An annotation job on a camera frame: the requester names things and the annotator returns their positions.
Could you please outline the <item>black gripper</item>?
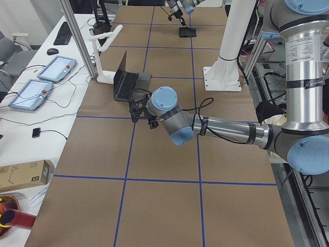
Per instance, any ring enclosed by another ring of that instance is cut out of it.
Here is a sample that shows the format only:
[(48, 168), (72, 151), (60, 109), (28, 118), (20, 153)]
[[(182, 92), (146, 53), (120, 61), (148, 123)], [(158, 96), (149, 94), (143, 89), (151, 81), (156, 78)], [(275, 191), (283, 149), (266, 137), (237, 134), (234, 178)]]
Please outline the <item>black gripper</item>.
[(178, 8), (178, 7), (172, 8), (172, 15), (175, 16), (177, 19), (179, 19), (179, 21), (183, 27), (186, 27), (186, 22), (185, 22), (184, 18), (182, 17), (183, 12), (181, 11), (180, 8)]
[(155, 129), (158, 127), (158, 121), (156, 120), (156, 116), (149, 112), (147, 101), (148, 99), (129, 101), (131, 119), (133, 123), (137, 123), (140, 118), (140, 115), (143, 113), (144, 118), (148, 120), (149, 128)]

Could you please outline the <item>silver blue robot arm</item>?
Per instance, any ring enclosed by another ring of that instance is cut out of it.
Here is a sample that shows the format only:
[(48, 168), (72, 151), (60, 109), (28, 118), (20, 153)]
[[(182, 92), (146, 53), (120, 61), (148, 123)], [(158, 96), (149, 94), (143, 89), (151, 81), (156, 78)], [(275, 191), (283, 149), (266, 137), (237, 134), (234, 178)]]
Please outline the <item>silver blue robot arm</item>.
[(285, 41), (287, 119), (282, 125), (226, 120), (182, 109), (176, 91), (162, 86), (140, 100), (130, 99), (133, 122), (144, 114), (152, 127), (161, 121), (178, 146), (195, 133), (231, 143), (256, 145), (277, 154), (295, 170), (328, 171), (328, 124), (322, 118), (322, 33), (328, 1), (267, 1), (262, 36)]
[(180, 2), (182, 8), (184, 9), (186, 14), (191, 14), (194, 11), (194, 8), (198, 6), (200, 3), (204, 2), (204, 0), (170, 0), (166, 1), (168, 6), (170, 7), (170, 14), (168, 15), (168, 20), (172, 21), (172, 16), (175, 16), (178, 19), (183, 27), (186, 27), (186, 22), (183, 18), (183, 12), (178, 5)]

